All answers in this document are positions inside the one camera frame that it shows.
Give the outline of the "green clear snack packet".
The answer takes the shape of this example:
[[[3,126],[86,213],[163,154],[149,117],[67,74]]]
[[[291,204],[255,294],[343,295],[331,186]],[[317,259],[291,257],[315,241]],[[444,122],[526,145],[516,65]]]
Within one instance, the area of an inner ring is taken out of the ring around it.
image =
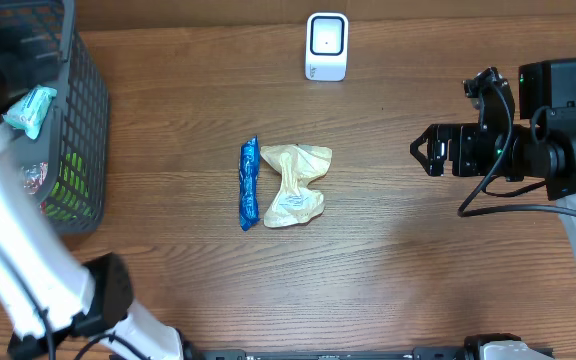
[[[21,168],[24,176],[24,189],[34,195],[43,185],[48,163],[41,162],[28,168]],[[93,214],[88,202],[88,186],[84,182],[86,175],[83,159],[76,153],[67,154],[59,165],[57,182],[47,200],[40,203],[43,214],[57,221],[70,221],[79,216],[91,217]]]

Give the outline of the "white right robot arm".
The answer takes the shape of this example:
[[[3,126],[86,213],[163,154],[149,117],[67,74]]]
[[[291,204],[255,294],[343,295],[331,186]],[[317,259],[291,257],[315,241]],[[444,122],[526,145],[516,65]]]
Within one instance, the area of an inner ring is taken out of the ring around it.
[[[463,82],[478,110],[474,123],[432,124],[410,145],[424,171],[439,177],[446,161],[457,177],[480,183],[457,210],[460,217],[507,212],[544,212],[559,216],[576,263],[576,58],[520,66],[519,94],[497,68],[489,67]],[[497,178],[533,179],[513,191],[520,196],[545,188],[548,204],[511,204],[470,208],[474,198]]]

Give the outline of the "beige crumpled plastic bag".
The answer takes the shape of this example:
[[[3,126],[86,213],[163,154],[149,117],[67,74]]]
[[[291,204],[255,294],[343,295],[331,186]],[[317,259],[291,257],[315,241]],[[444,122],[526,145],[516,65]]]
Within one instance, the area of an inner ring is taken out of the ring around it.
[[[262,158],[281,176],[279,190],[263,217],[266,227],[306,224],[323,213],[324,194],[308,186],[327,174],[332,155],[332,150],[323,146],[288,144],[261,147]]]

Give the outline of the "blue cookie packet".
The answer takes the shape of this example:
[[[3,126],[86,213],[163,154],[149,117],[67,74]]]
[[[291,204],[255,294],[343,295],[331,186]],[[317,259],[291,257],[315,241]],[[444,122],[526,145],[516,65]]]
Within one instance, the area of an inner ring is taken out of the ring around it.
[[[258,138],[252,137],[241,146],[239,162],[239,219],[243,231],[259,221],[257,179],[260,170],[260,147]]]

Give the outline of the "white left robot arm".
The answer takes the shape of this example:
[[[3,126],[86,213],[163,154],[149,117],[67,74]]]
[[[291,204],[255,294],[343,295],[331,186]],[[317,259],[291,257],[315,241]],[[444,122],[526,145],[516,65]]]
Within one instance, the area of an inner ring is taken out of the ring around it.
[[[17,336],[16,358],[53,353],[69,336],[101,343],[124,359],[181,359],[179,332],[134,297],[125,263],[113,253],[85,264],[62,244],[25,192],[0,125],[0,303]]]

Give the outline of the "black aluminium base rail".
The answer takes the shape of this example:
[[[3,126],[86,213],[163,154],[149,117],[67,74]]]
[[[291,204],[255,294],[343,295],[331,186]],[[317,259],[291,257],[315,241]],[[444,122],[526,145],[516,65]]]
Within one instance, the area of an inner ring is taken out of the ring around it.
[[[240,349],[203,350],[199,360],[475,360],[480,356],[463,347],[416,347],[407,351],[290,351],[246,352]]]

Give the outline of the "grey plastic mesh basket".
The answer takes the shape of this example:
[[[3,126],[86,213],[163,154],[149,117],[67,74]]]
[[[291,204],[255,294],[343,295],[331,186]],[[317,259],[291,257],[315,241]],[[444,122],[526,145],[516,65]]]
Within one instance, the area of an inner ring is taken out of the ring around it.
[[[0,1],[0,28],[30,31],[51,60],[59,60],[59,74],[43,81],[57,90],[36,140],[14,132],[12,149],[21,167],[48,163],[47,177],[34,194],[48,199],[57,182],[59,165],[67,154],[83,159],[93,214],[70,221],[45,215],[59,234],[90,233],[102,221],[108,148],[110,98],[107,86],[76,27],[73,1]]]

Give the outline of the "mint green snack packet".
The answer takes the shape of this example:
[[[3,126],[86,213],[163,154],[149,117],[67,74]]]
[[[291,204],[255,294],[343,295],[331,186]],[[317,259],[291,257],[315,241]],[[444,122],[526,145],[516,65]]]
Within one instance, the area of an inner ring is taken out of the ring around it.
[[[38,85],[11,106],[2,118],[13,128],[23,130],[29,139],[36,140],[56,96],[56,89]]]

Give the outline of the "white barcode scanner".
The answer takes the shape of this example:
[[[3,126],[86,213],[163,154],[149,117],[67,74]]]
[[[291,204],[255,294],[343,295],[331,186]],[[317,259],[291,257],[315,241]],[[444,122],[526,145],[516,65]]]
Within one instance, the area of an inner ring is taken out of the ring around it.
[[[349,23],[342,13],[316,12],[307,20],[305,77],[339,82],[346,76]]]

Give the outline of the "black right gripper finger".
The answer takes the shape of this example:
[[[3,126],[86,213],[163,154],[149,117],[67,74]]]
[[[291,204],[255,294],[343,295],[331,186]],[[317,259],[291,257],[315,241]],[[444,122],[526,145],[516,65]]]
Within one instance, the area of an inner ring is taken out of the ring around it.
[[[419,146],[415,145],[415,144],[411,144],[410,145],[410,154],[415,158],[415,160],[422,166],[422,168],[424,169],[424,171],[426,172],[427,175],[430,175],[431,172],[431,168],[430,168],[430,163],[429,163],[429,159],[427,158],[426,155],[424,155],[420,150],[419,150]]]
[[[432,137],[432,133],[433,133],[433,126],[430,125],[426,128],[426,130],[417,139],[415,139],[410,144],[410,149],[411,150],[418,150],[422,144],[428,142],[428,140]]]

